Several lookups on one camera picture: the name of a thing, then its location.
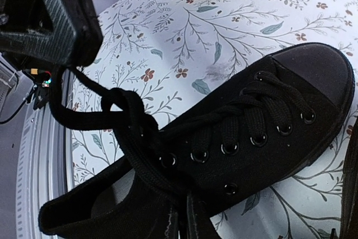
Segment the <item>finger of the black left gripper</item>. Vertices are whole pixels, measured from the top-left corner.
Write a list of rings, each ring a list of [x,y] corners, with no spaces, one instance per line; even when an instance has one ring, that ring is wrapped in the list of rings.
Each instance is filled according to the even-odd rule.
[[[92,0],[42,0],[53,30],[74,31],[79,35],[79,47],[84,65],[93,63],[103,41],[101,29]]]
[[[34,57],[57,65],[84,65],[79,35],[74,31],[1,31],[1,51]]]

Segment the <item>red-soled shoe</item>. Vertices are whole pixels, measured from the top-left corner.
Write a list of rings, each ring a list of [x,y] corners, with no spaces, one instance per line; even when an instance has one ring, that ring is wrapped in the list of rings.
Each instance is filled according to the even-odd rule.
[[[329,238],[357,239],[357,121],[347,147],[343,166],[340,234],[331,230]]]

